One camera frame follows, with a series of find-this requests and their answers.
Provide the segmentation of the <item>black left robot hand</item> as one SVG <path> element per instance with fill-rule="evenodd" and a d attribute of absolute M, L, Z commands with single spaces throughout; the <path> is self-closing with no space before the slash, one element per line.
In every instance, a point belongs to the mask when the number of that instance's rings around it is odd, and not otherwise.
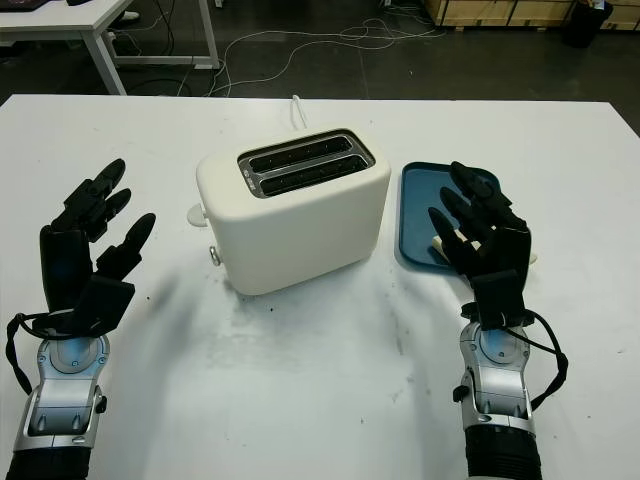
<path fill-rule="evenodd" d="M 56 336 L 98 337 L 120 323 L 135 293 L 125 277 L 141 262 L 156 216 L 140 217 L 117 246 L 93 260 L 90 245 L 106 232 L 131 199 L 114 189 L 126 164 L 116 159 L 95 178 L 85 179 L 64 200 L 62 213 L 40 231 L 44 293 L 49 313 L 33 326 Z"/>

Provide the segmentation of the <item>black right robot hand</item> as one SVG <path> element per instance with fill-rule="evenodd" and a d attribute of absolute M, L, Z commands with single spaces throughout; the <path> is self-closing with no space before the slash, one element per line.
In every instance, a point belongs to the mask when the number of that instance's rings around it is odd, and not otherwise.
<path fill-rule="evenodd" d="M 472 168 L 454 161 L 450 177 L 457 186 L 440 189 L 447 212 L 431 207 L 428 214 L 441 249 L 457 273 L 471 279 L 513 270 L 526 282 L 532 236 L 512 202 Z"/>

